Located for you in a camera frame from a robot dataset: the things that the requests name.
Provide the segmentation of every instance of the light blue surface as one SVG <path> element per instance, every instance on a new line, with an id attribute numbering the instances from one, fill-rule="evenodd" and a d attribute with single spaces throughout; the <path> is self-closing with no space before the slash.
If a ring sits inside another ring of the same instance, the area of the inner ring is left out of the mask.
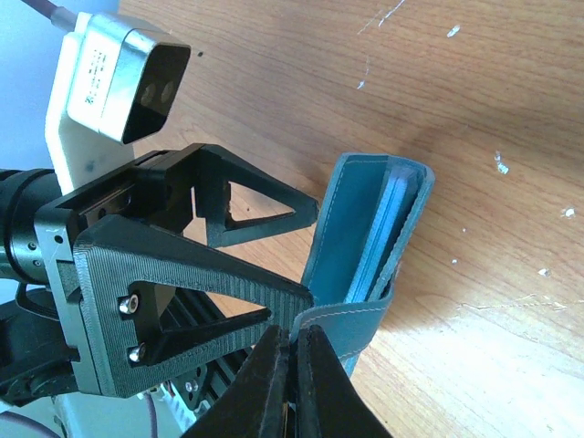
<path id="1" fill-rule="evenodd" d="M 117 11 L 118 0 L 54 0 L 73 12 Z M 0 169 L 52 167 L 45 114 L 63 32 L 20 0 L 3 0 L 0 14 Z M 0 280 L 0 303 L 16 283 Z"/>

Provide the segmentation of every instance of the wooden table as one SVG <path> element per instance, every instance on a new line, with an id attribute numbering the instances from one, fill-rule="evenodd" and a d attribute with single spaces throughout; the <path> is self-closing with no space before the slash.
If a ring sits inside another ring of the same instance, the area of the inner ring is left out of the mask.
<path id="1" fill-rule="evenodd" d="M 397 437 L 580 436 L 584 3 L 397 4 L 125 0 L 193 46 L 141 147 L 217 142 L 319 198 L 344 151 L 428 164 L 433 195 L 357 390 Z M 236 192 L 235 215 L 275 209 Z M 312 232 L 229 251 L 299 279 Z"/>

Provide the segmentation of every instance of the white scratch mark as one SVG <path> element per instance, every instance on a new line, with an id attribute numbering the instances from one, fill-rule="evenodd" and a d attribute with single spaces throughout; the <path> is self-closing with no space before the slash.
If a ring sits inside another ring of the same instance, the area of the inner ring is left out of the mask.
<path id="1" fill-rule="evenodd" d="M 568 207 L 562 210 L 562 216 L 564 217 L 574 217 L 576 214 L 576 209 L 574 207 Z"/>
<path id="2" fill-rule="evenodd" d="M 367 61 L 365 62 L 365 77 L 367 77 L 367 75 L 369 75 L 369 55 L 367 55 Z M 362 89 L 363 87 L 365 87 L 365 79 L 359 83 L 357 89 Z"/>
<path id="3" fill-rule="evenodd" d="M 501 158 L 501 152 L 495 152 L 495 161 L 496 161 L 496 168 L 499 170 L 500 173 L 503 175 L 507 175 L 509 172 L 509 168 L 503 163 L 503 159 Z"/>
<path id="4" fill-rule="evenodd" d="M 521 301 L 522 299 L 533 298 L 535 295 L 536 295 L 536 294 L 529 294 L 529 295 L 527 295 L 526 297 L 523 297 L 523 298 L 518 298 L 518 299 L 516 299 L 516 301 Z"/>
<path id="5" fill-rule="evenodd" d="M 380 23 L 379 23 L 378 27 L 381 27 L 381 25 L 383 24 L 383 22 L 384 22 L 385 20 L 387 20 L 387 19 L 388 19 L 388 18 L 391 16 L 391 14 L 393 14 L 395 11 L 397 11 L 397 10 L 400 8 L 400 6 L 403 4 L 403 2 L 405 2 L 405 0 L 401 0 L 401 1 L 398 3 L 398 5 L 397 5 L 397 6 L 395 6 L 395 7 L 394 7 L 394 8 L 393 8 L 393 9 L 392 9 L 390 12 L 388 12 L 388 13 L 385 15 L 385 17 L 381 19 L 381 21 L 380 21 Z"/>
<path id="6" fill-rule="evenodd" d="M 380 9 L 380 12 L 378 12 L 377 14 L 375 14 L 375 16 L 371 20 L 369 20 L 367 22 L 367 24 L 359 32 L 357 32 L 357 35 L 361 35 L 361 32 L 364 31 L 367 27 L 369 27 L 370 24 L 373 23 L 373 21 L 375 21 L 375 18 L 377 18 L 378 16 L 380 16 L 380 13 L 382 13 L 382 12 L 383 12 L 383 9 Z"/>
<path id="7" fill-rule="evenodd" d="M 446 34 L 447 37 L 452 38 L 453 36 L 455 36 L 458 31 L 460 30 L 460 25 L 456 25 L 455 27 L 453 27 L 450 32 L 448 32 Z"/>

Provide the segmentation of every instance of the blue wallet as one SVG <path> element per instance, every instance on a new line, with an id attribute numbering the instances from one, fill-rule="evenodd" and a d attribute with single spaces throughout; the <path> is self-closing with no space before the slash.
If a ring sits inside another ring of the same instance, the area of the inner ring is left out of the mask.
<path id="1" fill-rule="evenodd" d="M 315 306 L 300 329 L 320 325 L 350 375 L 393 298 L 397 266 L 434 183 L 432 170 L 390 155 L 343 154 L 318 217 L 302 284 Z"/>

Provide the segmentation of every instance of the wooden surface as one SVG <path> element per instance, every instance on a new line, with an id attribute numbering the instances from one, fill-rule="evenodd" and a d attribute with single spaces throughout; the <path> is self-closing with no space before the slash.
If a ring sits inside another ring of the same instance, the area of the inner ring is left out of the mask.
<path id="1" fill-rule="evenodd" d="M 142 149 L 217 142 L 319 198 L 344 151 L 435 171 L 353 377 L 396 437 L 584 432 L 584 3 L 405 0 L 382 26 L 396 0 L 122 3 L 194 50 Z M 299 279 L 312 231 L 230 252 Z"/>

